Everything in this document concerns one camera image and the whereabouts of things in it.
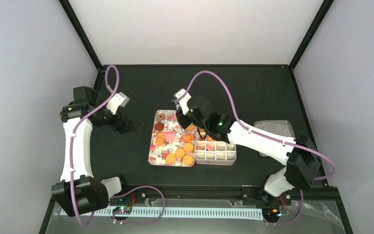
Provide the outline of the pink divided cookie tin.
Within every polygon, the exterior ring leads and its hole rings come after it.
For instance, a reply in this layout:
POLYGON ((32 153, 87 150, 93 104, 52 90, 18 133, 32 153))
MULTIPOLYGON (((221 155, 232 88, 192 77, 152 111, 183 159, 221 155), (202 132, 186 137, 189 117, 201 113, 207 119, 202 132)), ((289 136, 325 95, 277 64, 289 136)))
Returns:
POLYGON ((195 161, 203 165, 231 166, 237 159, 236 145, 224 141, 216 141, 205 133, 203 129, 197 128, 195 161), (207 151, 206 145, 214 144, 215 151, 207 151))

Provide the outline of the floral cookie tray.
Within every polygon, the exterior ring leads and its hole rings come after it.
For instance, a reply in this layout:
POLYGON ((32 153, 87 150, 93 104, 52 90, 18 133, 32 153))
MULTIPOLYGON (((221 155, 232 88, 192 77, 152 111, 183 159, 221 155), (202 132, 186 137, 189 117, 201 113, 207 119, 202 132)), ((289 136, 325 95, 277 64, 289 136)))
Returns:
POLYGON ((195 163, 197 129, 189 125, 186 129, 178 123, 175 110, 158 110, 155 113, 150 142, 148 162, 154 166, 191 167, 195 163), (165 113, 165 128, 162 131, 155 130, 158 122, 158 113, 165 113), (171 143, 165 141, 165 134, 175 134, 175 140, 171 143))

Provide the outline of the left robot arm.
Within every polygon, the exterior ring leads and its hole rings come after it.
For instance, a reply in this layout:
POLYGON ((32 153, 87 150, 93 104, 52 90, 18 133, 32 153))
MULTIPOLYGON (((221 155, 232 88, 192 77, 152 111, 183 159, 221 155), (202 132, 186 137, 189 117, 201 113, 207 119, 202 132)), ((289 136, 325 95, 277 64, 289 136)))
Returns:
POLYGON ((66 139, 65 161, 60 182, 51 189, 52 197, 69 217, 104 209, 110 198, 122 191, 118 175, 102 181, 94 178, 90 160, 93 128, 111 126, 121 134, 136 129, 119 111, 130 100, 122 92, 114 93, 98 107, 94 89, 80 86, 73 89, 73 94, 74 100, 60 112, 66 139))

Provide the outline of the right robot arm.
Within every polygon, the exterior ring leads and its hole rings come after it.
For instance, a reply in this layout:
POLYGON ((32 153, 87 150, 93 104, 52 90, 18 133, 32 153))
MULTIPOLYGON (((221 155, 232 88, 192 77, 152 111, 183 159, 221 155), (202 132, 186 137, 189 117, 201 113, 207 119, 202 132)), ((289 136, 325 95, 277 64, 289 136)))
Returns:
POLYGON ((270 175, 258 190, 258 198, 271 204, 282 193, 296 189, 310 189, 320 168, 315 151, 292 137, 283 137, 254 128, 240 120, 215 111, 206 112, 200 107, 176 108, 179 124, 203 129, 207 136, 217 141, 241 145, 265 154, 284 167, 270 175))

